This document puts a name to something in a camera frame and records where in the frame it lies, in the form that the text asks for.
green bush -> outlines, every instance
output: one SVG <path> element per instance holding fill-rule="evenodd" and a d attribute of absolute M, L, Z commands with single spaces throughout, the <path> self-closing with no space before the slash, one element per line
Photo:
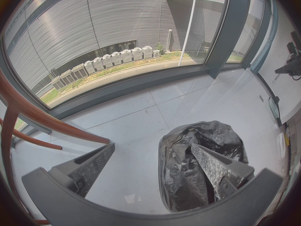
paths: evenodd
<path fill-rule="evenodd" d="M 163 45 L 160 42 L 157 43 L 157 50 L 160 50 L 161 55 L 165 54 L 163 51 Z"/>

tiled floor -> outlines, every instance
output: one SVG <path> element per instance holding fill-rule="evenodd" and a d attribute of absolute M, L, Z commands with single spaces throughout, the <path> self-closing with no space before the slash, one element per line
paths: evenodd
<path fill-rule="evenodd" d="M 166 214 L 158 186 L 158 143 L 173 128 L 198 121 L 229 124 L 242 138 L 255 174 L 267 167 L 285 176 L 288 152 L 281 160 L 277 135 L 282 128 L 269 108 L 269 93 L 249 70 L 221 72 L 145 89 L 96 105 L 63 121 L 109 138 L 116 149 L 86 199 L 122 211 Z M 62 151 L 20 142 L 12 150 L 16 184 L 25 203 L 43 218 L 30 200 L 21 176 L 92 151 L 102 144 L 53 132 L 36 138 L 61 145 Z"/>

air conditioner unit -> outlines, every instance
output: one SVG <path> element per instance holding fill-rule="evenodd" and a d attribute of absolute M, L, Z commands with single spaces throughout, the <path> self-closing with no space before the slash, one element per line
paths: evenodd
<path fill-rule="evenodd" d="M 133 51 L 134 61 L 142 59 L 142 49 L 141 48 L 136 47 L 132 51 Z"/>
<path fill-rule="evenodd" d="M 89 76 L 88 72 L 85 69 L 84 63 L 73 67 L 72 72 L 78 79 Z"/>
<path fill-rule="evenodd" d="M 69 85 L 75 81 L 71 70 L 67 70 L 66 72 L 62 73 L 61 79 L 65 82 L 66 85 Z"/>
<path fill-rule="evenodd" d="M 121 65 L 120 55 L 118 52 L 112 53 L 112 58 L 115 65 Z"/>
<path fill-rule="evenodd" d="M 128 49 L 125 49 L 121 52 L 123 63 L 128 63 L 132 61 L 132 54 L 131 51 Z"/>
<path fill-rule="evenodd" d="M 113 66 L 110 55 L 104 55 L 102 59 L 106 68 L 110 68 Z"/>
<path fill-rule="evenodd" d="M 160 57 L 160 50 L 154 50 L 153 51 L 153 57 L 154 58 Z"/>
<path fill-rule="evenodd" d="M 95 58 L 93 63 L 94 63 L 95 68 L 97 69 L 97 71 L 103 70 L 103 64 L 99 57 Z"/>
<path fill-rule="evenodd" d="M 93 64 L 90 60 L 85 62 L 85 69 L 86 69 L 86 71 L 88 72 L 89 75 L 95 73 L 95 69 L 94 69 Z"/>
<path fill-rule="evenodd" d="M 143 50 L 143 55 L 144 58 L 151 58 L 151 54 L 152 54 L 152 48 L 149 46 L 145 46 L 144 48 L 142 48 Z"/>
<path fill-rule="evenodd" d="M 64 83 L 64 81 L 61 79 L 61 77 L 55 77 L 52 81 L 51 84 L 57 89 L 61 89 L 64 88 L 66 86 L 66 84 Z"/>

black cable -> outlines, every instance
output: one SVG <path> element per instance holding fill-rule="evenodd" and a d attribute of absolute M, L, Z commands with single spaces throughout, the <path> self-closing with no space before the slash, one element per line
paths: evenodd
<path fill-rule="evenodd" d="M 293 78 L 293 80 L 294 81 L 298 81 L 298 80 L 300 80 L 301 79 L 301 76 L 298 78 L 298 79 L 294 79 L 294 77 L 292 76 L 292 78 Z"/>

